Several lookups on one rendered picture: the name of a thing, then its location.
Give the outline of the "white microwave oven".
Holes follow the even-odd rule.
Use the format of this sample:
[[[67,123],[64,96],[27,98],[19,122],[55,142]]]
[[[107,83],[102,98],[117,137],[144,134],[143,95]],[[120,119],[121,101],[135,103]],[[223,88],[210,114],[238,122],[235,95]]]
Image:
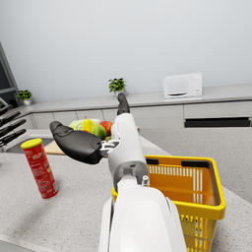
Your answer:
[[[163,79],[164,98],[201,96],[202,81],[203,78],[200,72],[167,76]]]

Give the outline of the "green apple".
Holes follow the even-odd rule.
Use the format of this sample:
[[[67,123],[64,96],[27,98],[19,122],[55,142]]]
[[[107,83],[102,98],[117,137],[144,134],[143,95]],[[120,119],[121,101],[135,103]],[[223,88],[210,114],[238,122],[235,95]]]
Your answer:
[[[106,131],[100,124],[95,124],[92,128],[92,133],[99,136],[102,140],[106,138]]]

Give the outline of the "yellow pear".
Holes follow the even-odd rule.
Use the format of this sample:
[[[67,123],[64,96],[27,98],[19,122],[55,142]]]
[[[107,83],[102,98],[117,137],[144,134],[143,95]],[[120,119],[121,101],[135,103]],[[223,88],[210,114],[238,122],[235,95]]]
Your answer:
[[[83,122],[83,127],[82,130],[86,131],[88,133],[91,133],[92,129],[94,127],[93,122],[91,121],[91,119],[85,118],[84,122]]]

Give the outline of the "red apple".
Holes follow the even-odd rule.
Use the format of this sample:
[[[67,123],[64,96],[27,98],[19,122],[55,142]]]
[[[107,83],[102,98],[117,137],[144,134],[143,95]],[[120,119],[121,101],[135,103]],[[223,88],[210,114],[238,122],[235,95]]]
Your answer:
[[[111,121],[101,121],[100,125],[104,128],[106,136],[109,137],[111,135],[111,127],[113,123]]]

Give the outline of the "yellow slatted basket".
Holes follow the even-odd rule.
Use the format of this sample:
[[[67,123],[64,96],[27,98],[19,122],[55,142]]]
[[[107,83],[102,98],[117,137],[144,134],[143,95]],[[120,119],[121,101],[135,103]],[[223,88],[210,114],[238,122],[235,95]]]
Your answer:
[[[210,252],[225,201],[216,163],[206,157],[148,156],[148,186],[177,208],[187,252]]]

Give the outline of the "small potted green plant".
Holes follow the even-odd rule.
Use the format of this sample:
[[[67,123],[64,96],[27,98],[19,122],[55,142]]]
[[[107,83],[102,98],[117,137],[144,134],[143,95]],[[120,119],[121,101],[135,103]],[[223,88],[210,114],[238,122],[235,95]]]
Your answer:
[[[118,95],[125,91],[126,81],[123,78],[114,78],[109,80],[109,91]]]
[[[18,91],[17,99],[21,100],[25,106],[29,106],[32,103],[32,93],[28,90]]]

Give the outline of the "dark window frame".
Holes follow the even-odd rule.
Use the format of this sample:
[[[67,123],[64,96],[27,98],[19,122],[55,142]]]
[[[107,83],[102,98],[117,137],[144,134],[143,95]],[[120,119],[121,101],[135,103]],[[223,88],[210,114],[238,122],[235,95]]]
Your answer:
[[[9,62],[5,55],[4,48],[0,42],[0,97],[13,107],[18,107],[20,103],[16,94],[18,87],[11,71]]]

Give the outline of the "red potato chip can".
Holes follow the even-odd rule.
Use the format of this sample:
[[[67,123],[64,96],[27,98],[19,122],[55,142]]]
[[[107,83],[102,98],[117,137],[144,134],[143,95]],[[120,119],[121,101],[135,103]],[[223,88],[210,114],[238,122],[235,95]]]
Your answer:
[[[58,193],[58,188],[48,162],[42,140],[31,139],[21,144],[38,191],[43,199],[50,199]]]

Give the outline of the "wooden cutting board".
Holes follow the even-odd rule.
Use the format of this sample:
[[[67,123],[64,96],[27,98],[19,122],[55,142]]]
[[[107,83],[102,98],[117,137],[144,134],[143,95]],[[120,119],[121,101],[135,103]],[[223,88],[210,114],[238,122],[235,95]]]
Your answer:
[[[47,145],[45,148],[45,152],[49,155],[63,155],[64,152],[58,147],[55,141]]]

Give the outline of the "grey kitchen counter cabinets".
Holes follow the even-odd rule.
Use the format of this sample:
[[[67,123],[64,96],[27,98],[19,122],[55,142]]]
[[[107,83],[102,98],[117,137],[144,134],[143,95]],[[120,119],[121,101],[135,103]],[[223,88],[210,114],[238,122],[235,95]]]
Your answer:
[[[127,96],[136,125],[143,128],[182,128],[189,119],[247,117],[252,119],[252,84],[206,87],[200,97],[166,99],[163,93]],[[117,111],[114,95],[55,100],[21,106],[29,129],[46,129],[57,120],[68,124],[84,117],[112,121]]]

